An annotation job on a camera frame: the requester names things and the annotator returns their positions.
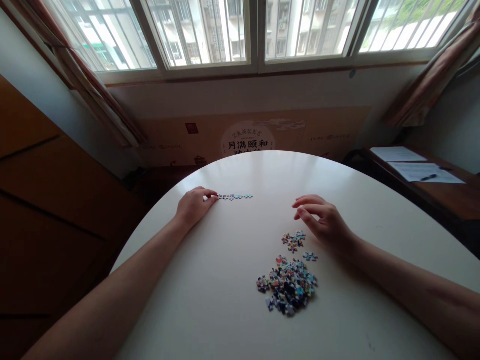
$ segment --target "paper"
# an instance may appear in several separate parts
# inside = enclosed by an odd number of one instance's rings
[[[427,159],[424,158],[423,156],[420,156],[403,146],[372,147],[370,151],[387,163],[406,162],[406,161],[427,161]]]
[[[440,170],[439,166],[433,163],[411,163],[411,162],[389,162],[392,168],[402,175],[408,182],[422,183],[446,183],[446,184],[465,184],[459,178],[453,176],[445,170]],[[436,177],[422,180],[432,175]]]

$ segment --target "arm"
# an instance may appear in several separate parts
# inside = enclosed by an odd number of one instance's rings
[[[24,359],[113,358],[177,247],[218,201],[212,195],[217,193],[203,187],[187,192],[173,220],[62,317]]]
[[[293,208],[294,219],[302,219],[322,245],[371,277],[459,357],[480,354],[480,294],[360,239],[317,195],[299,197]]]

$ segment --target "white wall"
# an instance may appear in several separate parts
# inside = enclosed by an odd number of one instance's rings
[[[75,99],[43,57],[0,9],[0,74],[94,159],[119,178],[140,166]]]
[[[408,138],[472,174],[480,173],[480,71],[455,80]]]
[[[422,65],[301,75],[253,77],[110,88],[142,125],[143,120],[282,110],[371,106],[355,148],[389,145],[400,132],[381,122],[399,92]]]

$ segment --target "curtain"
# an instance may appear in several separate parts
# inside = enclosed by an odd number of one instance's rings
[[[428,63],[425,70],[394,102],[385,115],[387,125],[416,127],[425,124],[449,82],[480,46],[480,6],[465,27]]]
[[[146,139],[140,129],[72,48],[67,36],[42,0],[12,0],[12,3],[52,49],[73,87],[118,144],[123,148],[130,148],[138,147],[144,142]]]

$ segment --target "window pane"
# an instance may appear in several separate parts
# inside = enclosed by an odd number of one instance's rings
[[[434,48],[466,0],[380,0],[360,52]]]
[[[358,0],[268,0],[265,60],[344,52]]]
[[[95,72],[157,65],[129,0],[43,0]]]
[[[148,7],[170,67],[247,61],[244,0],[148,0]]]

